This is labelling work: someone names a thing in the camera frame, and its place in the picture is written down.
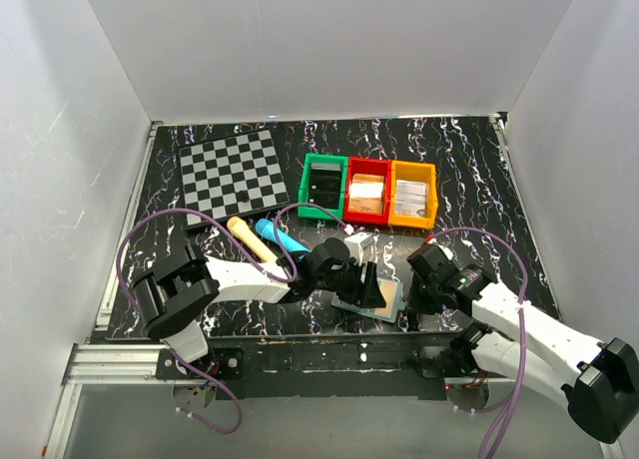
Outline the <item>grey-green card holder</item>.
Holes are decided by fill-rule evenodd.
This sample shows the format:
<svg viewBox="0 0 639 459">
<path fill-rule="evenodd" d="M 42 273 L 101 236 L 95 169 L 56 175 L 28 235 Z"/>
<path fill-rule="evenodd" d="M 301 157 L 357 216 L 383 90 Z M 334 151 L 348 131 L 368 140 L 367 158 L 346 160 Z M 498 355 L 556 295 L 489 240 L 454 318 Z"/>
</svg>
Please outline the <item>grey-green card holder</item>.
<svg viewBox="0 0 639 459">
<path fill-rule="evenodd" d="M 366 290 L 362 301 L 347 302 L 340 299 L 335 293 L 330 305 L 367 318 L 394 323 L 398 313 L 405 310 L 406 301 L 403 299 L 401 282 L 379 278 L 377 289 Z"/>
</svg>

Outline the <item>silver grey credit card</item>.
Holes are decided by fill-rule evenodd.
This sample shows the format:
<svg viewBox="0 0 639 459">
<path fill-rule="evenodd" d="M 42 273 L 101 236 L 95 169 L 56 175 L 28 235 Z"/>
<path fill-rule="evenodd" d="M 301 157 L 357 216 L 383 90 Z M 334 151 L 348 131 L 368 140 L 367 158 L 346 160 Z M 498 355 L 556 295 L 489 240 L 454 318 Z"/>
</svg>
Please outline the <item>silver grey credit card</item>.
<svg viewBox="0 0 639 459">
<path fill-rule="evenodd" d="M 427 197 L 428 184 L 424 182 L 397 180 L 395 194 L 397 196 Z"/>
</svg>

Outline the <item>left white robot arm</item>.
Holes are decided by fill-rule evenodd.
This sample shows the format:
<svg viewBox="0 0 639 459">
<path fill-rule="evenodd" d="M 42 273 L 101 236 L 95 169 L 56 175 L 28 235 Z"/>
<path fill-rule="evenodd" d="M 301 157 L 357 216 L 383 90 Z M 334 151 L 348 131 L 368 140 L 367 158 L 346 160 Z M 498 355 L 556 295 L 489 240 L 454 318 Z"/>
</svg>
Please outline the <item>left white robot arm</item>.
<svg viewBox="0 0 639 459">
<path fill-rule="evenodd" d="M 359 308 L 384 308 L 376 264 L 360 264 L 347 245 L 331 237 L 310 251 L 295 251 L 298 277 L 291 283 L 271 279 L 291 272 L 283 257 L 253 265 L 206 256 L 196 245 L 143 271 L 132 282 L 144 331 L 178 352 L 178 366 L 193 379 L 205 377 L 213 356 L 198 317 L 213 303 L 260 301 L 268 304 L 303 301 L 315 290 Z"/>
</svg>

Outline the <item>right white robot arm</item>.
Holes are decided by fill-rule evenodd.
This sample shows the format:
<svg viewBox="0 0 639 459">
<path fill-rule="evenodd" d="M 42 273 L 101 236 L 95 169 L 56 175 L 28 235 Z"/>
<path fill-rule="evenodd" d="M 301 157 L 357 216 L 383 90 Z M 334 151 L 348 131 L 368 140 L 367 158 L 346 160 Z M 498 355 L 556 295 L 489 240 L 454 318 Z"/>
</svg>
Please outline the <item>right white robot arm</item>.
<svg viewBox="0 0 639 459">
<path fill-rule="evenodd" d="M 566 408 L 599 442 L 612 444 L 638 414 L 638 356 L 619 338 L 603 342 L 519 301 L 480 266 L 458 267 L 449 249 L 425 243 L 407 259 L 413 273 L 409 306 L 451 309 L 467 317 L 442 351 L 420 359 L 423 369 L 511 379 Z"/>
</svg>

